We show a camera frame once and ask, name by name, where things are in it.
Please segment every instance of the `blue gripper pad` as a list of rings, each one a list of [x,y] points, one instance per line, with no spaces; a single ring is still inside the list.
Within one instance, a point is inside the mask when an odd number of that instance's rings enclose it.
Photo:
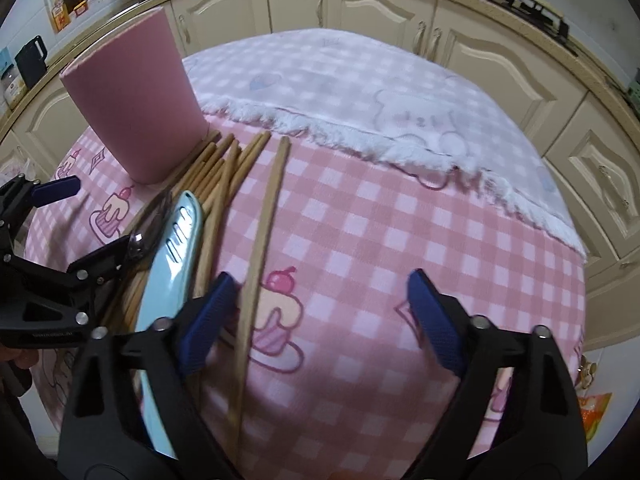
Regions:
[[[461,378],[466,371],[463,342],[440,301],[440,293],[421,270],[409,275],[407,300],[440,365]]]
[[[183,377],[204,368],[211,346],[236,306],[237,295],[233,278],[221,272],[204,297],[202,309],[178,343],[178,370]]]
[[[80,191],[80,179],[73,176],[52,180],[46,184],[37,184],[31,189],[31,204],[34,207],[42,207],[75,196]]]

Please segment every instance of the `dish soap bottle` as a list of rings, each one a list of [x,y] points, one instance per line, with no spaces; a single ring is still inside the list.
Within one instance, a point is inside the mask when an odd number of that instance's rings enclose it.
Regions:
[[[66,4],[62,0],[53,0],[53,9],[51,9],[51,15],[53,22],[56,24],[56,29],[60,32],[69,23],[71,18],[69,12],[66,10]]]

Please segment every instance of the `pink cup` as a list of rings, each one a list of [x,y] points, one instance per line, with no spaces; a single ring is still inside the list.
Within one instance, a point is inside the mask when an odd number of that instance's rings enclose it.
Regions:
[[[100,140],[140,184],[164,180],[208,133],[164,9],[109,32],[60,79]]]

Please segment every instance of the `kettle handle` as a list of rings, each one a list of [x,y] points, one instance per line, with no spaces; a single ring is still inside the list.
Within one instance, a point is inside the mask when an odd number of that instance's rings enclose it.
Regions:
[[[40,50],[42,51],[42,60],[44,61],[47,58],[47,47],[44,46],[44,41],[42,41],[42,36],[36,36],[33,38],[40,45]]]

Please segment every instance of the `glass jar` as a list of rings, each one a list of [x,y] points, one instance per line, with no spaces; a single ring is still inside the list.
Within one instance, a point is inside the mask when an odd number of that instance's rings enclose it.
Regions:
[[[2,72],[2,90],[4,92],[4,100],[11,110],[18,105],[20,99],[27,93],[27,87],[14,64],[9,65]]]

